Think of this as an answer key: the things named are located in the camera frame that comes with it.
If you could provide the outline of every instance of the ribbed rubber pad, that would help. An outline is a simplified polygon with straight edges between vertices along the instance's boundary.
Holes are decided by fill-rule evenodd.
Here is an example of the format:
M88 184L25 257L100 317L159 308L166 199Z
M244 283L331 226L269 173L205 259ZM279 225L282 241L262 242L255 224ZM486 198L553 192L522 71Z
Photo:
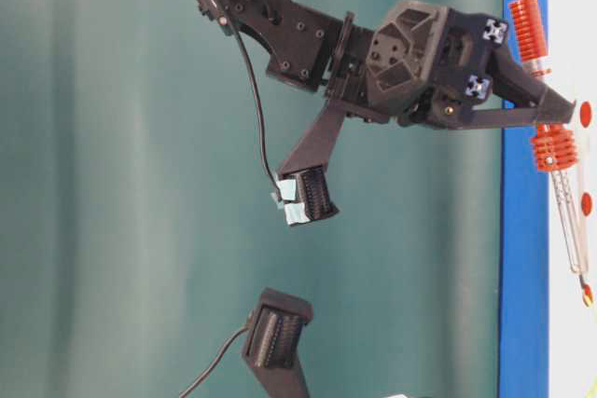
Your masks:
M338 209L329 199L326 175L323 167L308 169L295 174L298 183L298 197L305 204L305 213L312 221L326 219Z
M268 310L262 340L259 343L256 366L292 368L303 320L295 314Z

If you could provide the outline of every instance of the teal backdrop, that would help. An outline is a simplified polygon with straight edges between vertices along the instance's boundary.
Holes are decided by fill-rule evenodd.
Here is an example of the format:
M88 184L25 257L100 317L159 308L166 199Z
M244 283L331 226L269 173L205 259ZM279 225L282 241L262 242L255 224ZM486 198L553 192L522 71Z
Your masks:
M397 0L297 1L376 27ZM497 395L499 131L348 121L328 176L342 213L289 229L236 44L194 0L0 12L1 396L174 397L266 286L313 304L315 398ZM323 101L249 50L276 165ZM265 396L239 349L196 396Z

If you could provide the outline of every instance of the teal wall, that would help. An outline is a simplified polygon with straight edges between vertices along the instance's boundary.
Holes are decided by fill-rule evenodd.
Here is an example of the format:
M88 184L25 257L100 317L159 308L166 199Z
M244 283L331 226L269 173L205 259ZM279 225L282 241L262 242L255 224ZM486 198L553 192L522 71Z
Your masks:
M375 27L397 0L297 1ZM0 11L0 395L175 396L265 286L313 303L313 397L496 395L499 131L349 121L342 213L288 229L236 44L193 0ZM322 99L249 50L276 165ZM197 396L264 396L238 352Z

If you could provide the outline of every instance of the red dot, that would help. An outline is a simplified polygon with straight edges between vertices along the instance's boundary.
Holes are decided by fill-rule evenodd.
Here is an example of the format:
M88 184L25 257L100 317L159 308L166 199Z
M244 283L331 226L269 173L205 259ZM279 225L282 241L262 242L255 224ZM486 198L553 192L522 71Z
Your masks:
M585 216L589 216L593 210L593 198L590 196L589 193L585 193L584 195L582 195L580 206Z
M582 106L580 106L580 123L585 128L588 128L590 125L590 121L592 120L593 113L590 109L590 103L584 102Z

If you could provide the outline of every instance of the white surface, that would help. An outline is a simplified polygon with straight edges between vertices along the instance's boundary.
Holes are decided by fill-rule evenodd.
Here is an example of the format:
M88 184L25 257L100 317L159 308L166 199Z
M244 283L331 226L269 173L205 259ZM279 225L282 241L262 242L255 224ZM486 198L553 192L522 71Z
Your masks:
M590 136L597 145L597 40L592 31L597 23L595 0L549 0L549 51L553 67L552 86L562 95L576 98L578 109L590 102L593 122ZM578 117L573 129L579 127ZM593 197L589 231L590 281L597 280L597 154L589 151L585 161L585 189ZM570 172L576 189L576 172ZM550 192L549 205L549 390L551 398L587 397L597 379L597 321L581 300L578 279L570 272L560 218Z

